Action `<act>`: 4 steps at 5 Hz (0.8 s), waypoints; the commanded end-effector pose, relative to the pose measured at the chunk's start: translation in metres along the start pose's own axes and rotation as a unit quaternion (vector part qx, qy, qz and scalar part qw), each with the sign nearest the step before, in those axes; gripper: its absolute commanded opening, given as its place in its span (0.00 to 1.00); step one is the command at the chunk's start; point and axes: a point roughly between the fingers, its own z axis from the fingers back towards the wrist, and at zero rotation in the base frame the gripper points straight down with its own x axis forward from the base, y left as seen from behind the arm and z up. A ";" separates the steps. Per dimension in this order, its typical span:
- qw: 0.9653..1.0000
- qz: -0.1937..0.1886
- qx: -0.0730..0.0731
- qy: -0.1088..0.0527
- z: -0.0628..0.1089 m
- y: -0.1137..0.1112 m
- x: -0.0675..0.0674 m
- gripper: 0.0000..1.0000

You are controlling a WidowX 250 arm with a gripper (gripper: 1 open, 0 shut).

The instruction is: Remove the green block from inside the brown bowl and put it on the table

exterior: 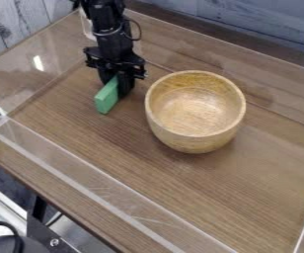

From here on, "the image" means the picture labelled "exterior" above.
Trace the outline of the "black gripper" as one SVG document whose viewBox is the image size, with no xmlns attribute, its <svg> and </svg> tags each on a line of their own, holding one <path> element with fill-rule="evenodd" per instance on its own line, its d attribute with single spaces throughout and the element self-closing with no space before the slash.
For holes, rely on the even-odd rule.
<svg viewBox="0 0 304 253">
<path fill-rule="evenodd" d="M 118 77 L 118 93 L 125 98 L 136 87 L 136 78 L 146 78 L 146 61 L 134 53 L 134 42 L 125 32 L 97 36 L 97 46 L 84 49 L 86 65 L 98 70 L 104 84 Z"/>
</svg>

